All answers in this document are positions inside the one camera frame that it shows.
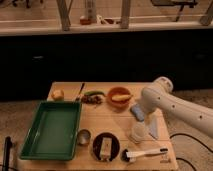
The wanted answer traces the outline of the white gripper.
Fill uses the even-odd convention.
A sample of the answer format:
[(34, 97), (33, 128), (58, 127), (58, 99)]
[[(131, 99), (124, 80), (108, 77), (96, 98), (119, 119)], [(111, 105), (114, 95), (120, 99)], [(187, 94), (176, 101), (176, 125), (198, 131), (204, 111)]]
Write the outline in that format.
[(158, 108), (158, 102), (160, 101), (159, 98), (147, 98), (142, 96), (139, 100), (140, 108), (144, 115), (150, 115), (154, 113)]

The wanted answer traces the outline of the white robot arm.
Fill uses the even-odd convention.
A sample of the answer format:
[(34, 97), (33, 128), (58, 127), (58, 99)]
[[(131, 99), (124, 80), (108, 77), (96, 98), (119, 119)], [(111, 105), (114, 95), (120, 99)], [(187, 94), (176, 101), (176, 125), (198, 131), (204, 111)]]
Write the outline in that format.
[(175, 97), (172, 91), (173, 83), (168, 77), (155, 79), (141, 91), (142, 112), (149, 115), (160, 109), (213, 138), (213, 109)]

